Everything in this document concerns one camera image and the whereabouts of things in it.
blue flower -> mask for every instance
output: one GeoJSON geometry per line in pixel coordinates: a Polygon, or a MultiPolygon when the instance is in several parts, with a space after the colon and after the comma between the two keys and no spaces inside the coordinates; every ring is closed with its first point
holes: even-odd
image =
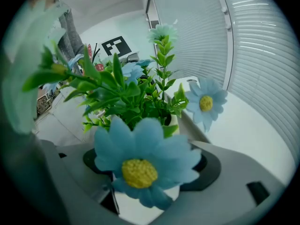
{"type": "Polygon", "coordinates": [[[199,77],[198,80],[200,87],[190,82],[191,91],[185,93],[189,100],[187,110],[193,113],[194,123],[203,122],[204,130],[209,131],[212,121],[216,121],[218,114],[223,112],[227,91],[220,89],[212,78],[199,77]]]}
{"type": "MultiPolygon", "coordinates": [[[[80,60],[81,58],[83,58],[84,56],[82,54],[77,54],[74,58],[70,59],[70,61],[67,63],[67,65],[69,66],[70,69],[73,68],[74,64],[80,60]]],[[[43,90],[46,92],[46,93],[50,93],[51,91],[52,92],[55,92],[56,90],[56,86],[57,86],[58,82],[55,82],[55,83],[46,83],[44,86],[43,86],[43,90]]]]}
{"type": "Polygon", "coordinates": [[[109,133],[98,127],[94,146],[96,167],[116,176],[113,187],[148,208],[166,210],[173,200],[164,190],[199,177],[192,168],[200,161],[201,151],[191,150],[184,135],[164,139],[156,119],[144,118],[130,131],[114,117],[109,133]]]}
{"type": "Polygon", "coordinates": [[[143,69],[135,62],[129,62],[122,67],[122,73],[123,76],[127,77],[126,84],[130,84],[131,82],[137,84],[137,79],[143,75],[143,69]]]}
{"type": "Polygon", "coordinates": [[[167,35],[169,35],[169,41],[170,42],[177,41],[177,38],[178,38],[177,29],[175,29],[172,25],[157,24],[155,28],[150,29],[149,35],[148,35],[147,38],[149,38],[149,42],[153,43],[154,40],[161,41],[167,35]]]}
{"type": "Polygon", "coordinates": [[[138,62],[136,62],[136,64],[141,67],[147,67],[152,62],[154,62],[154,60],[146,59],[146,60],[139,60],[138,62]]]}

yellow flower center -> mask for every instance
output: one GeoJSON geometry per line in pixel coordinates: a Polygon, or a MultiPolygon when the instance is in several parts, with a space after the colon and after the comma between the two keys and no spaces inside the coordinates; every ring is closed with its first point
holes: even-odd
{"type": "Polygon", "coordinates": [[[155,167],[147,160],[131,159],[122,164],[126,183],[134,188],[148,188],[158,178],[155,167]]]}
{"type": "Polygon", "coordinates": [[[210,96],[203,96],[200,100],[200,108],[203,112],[208,112],[212,109],[212,98],[210,96]]]}

person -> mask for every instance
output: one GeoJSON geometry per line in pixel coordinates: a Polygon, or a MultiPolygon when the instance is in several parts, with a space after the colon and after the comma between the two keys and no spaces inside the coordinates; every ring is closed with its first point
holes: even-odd
{"type": "MultiPolygon", "coordinates": [[[[39,0],[29,0],[34,7],[39,0]]],[[[46,8],[51,6],[61,6],[64,4],[61,0],[46,0],[46,8]]],[[[58,47],[62,51],[67,61],[78,54],[83,54],[84,44],[78,35],[72,16],[71,9],[68,9],[60,16],[49,31],[51,33],[56,28],[64,28],[66,33],[58,42],[58,47]]],[[[73,67],[76,73],[80,73],[78,65],[73,67]]],[[[38,117],[35,121],[36,129],[34,133],[39,139],[45,139],[53,142],[56,146],[74,145],[84,142],[92,142],[95,129],[83,133],[84,107],[78,107],[83,98],[78,97],[64,103],[64,98],[71,92],[72,88],[64,88],[50,92],[45,97],[45,91],[39,90],[39,99],[37,102],[38,117]]]]}

flower petal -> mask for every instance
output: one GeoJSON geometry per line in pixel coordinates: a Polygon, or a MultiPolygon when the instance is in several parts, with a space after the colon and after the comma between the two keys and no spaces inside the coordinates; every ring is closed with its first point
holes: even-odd
{"type": "Polygon", "coordinates": [[[199,83],[200,83],[200,88],[202,90],[202,93],[207,93],[207,82],[205,77],[199,77],[199,83]]]}
{"type": "Polygon", "coordinates": [[[183,183],[190,183],[196,180],[199,177],[199,173],[192,169],[187,170],[167,170],[162,174],[162,176],[167,177],[174,182],[183,184],[183,183]]]}
{"type": "Polygon", "coordinates": [[[97,157],[101,160],[119,160],[122,151],[111,141],[108,132],[103,127],[98,127],[94,135],[94,147],[97,157]]]}
{"type": "Polygon", "coordinates": [[[95,165],[101,171],[113,171],[122,165],[119,161],[112,159],[111,157],[106,157],[106,159],[102,159],[99,156],[95,158],[95,165]]]}
{"type": "Polygon", "coordinates": [[[185,95],[190,103],[199,103],[200,102],[200,96],[196,96],[192,91],[186,92],[185,95]]]}
{"type": "Polygon", "coordinates": [[[152,195],[149,189],[141,189],[139,199],[140,203],[147,208],[152,208],[154,206],[152,195]]]}
{"type": "Polygon", "coordinates": [[[216,121],[218,119],[218,113],[214,109],[210,110],[210,115],[214,121],[216,121]]]}
{"type": "Polygon", "coordinates": [[[213,103],[212,109],[217,113],[222,113],[224,111],[224,108],[219,103],[213,103]]]}
{"type": "Polygon", "coordinates": [[[152,185],[159,186],[163,190],[167,190],[167,189],[170,189],[170,188],[180,185],[180,183],[174,182],[172,179],[160,176],[160,177],[158,177],[158,179],[156,181],[153,182],[152,185]]]}
{"type": "Polygon", "coordinates": [[[182,153],[190,151],[191,146],[185,135],[174,135],[160,142],[153,150],[153,154],[158,158],[171,159],[178,158],[182,153]]]}
{"type": "Polygon", "coordinates": [[[219,88],[219,84],[211,77],[206,78],[206,83],[207,83],[207,93],[209,94],[215,94],[219,88]]]}
{"type": "Polygon", "coordinates": [[[212,124],[212,117],[209,112],[203,112],[203,125],[204,125],[204,131],[209,131],[211,124],[212,124]]]}
{"type": "Polygon", "coordinates": [[[200,110],[200,106],[199,106],[199,103],[189,102],[189,103],[187,104],[186,109],[187,109],[189,112],[194,113],[194,112],[200,110]]]}
{"type": "Polygon", "coordinates": [[[169,197],[167,194],[165,194],[160,187],[151,186],[149,190],[151,192],[154,205],[157,208],[161,210],[167,210],[173,203],[173,199],[169,197]]]}
{"type": "Polygon", "coordinates": [[[135,140],[130,128],[119,117],[114,117],[109,129],[109,137],[128,158],[135,156],[135,140]]]}
{"type": "Polygon", "coordinates": [[[193,122],[195,124],[201,122],[203,120],[203,113],[201,112],[201,110],[197,110],[194,112],[194,115],[193,115],[193,122]]]}
{"type": "Polygon", "coordinates": [[[189,88],[196,96],[201,96],[203,94],[196,82],[189,82],[189,88]]]}
{"type": "Polygon", "coordinates": [[[164,139],[160,122],[153,118],[144,118],[134,128],[137,156],[150,154],[164,139]]]}
{"type": "Polygon", "coordinates": [[[227,97],[227,94],[228,94],[228,92],[226,90],[220,90],[220,91],[216,92],[212,96],[213,102],[223,105],[224,103],[227,102],[227,100],[225,99],[227,97]]]}
{"type": "Polygon", "coordinates": [[[128,185],[123,178],[118,178],[112,182],[112,186],[117,192],[124,193],[126,186],[128,185]]]}

artificial flower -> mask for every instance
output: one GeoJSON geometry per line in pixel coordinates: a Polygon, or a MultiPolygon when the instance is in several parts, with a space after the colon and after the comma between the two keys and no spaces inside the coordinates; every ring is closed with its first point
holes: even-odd
{"type": "MultiPolygon", "coordinates": [[[[74,58],[70,59],[70,61],[67,63],[68,67],[70,69],[73,68],[74,64],[80,60],[81,58],[83,58],[84,56],[82,54],[77,54],[74,58]]],[[[56,90],[56,86],[57,86],[58,82],[55,82],[55,83],[46,83],[44,86],[43,86],[43,90],[49,94],[51,91],[52,92],[55,92],[56,90]]]]}
{"type": "Polygon", "coordinates": [[[160,122],[153,118],[144,118],[131,131],[114,117],[109,132],[98,127],[94,147],[96,167],[116,177],[113,187],[148,208],[166,210],[173,200],[164,190],[199,177],[192,168],[201,151],[191,150],[184,135],[165,139],[160,122]]]}
{"type": "Polygon", "coordinates": [[[172,25],[168,24],[157,24],[155,28],[151,28],[149,31],[149,42],[153,43],[154,40],[163,40],[167,35],[169,35],[169,41],[175,42],[177,41],[177,29],[175,29],[172,25]]]}
{"type": "Polygon", "coordinates": [[[154,62],[154,60],[146,59],[146,60],[139,60],[138,62],[136,62],[136,64],[141,67],[147,67],[152,62],[154,62]]]}
{"type": "Polygon", "coordinates": [[[220,89],[212,78],[199,77],[198,80],[200,87],[196,82],[190,82],[191,91],[185,93],[189,100],[187,110],[193,113],[194,123],[203,122],[204,130],[209,131],[212,121],[216,121],[223,112],[227,91],[220,89]]]}
{"type": "Polygon", "coordinates": [[[67,9],[66,6],[45,9],[45,0],[38,1],[34,8],[25,2],[5,34],[3,47],[11,64],[2,82],[3,104],[17,133],[28,134],[34,128],[38,88],[23,92],[22,86],[38,70],[45,38],[54,21],[67,9]]]}
{"type": "Polygon", "coordinates": [[[126,84],[130,84],[131,82],[137,84],[137,79],[143,75],[143,69],[136,62],[129,62],[122,67],[122,73],[124,77],[127,77],[126,84]]]}

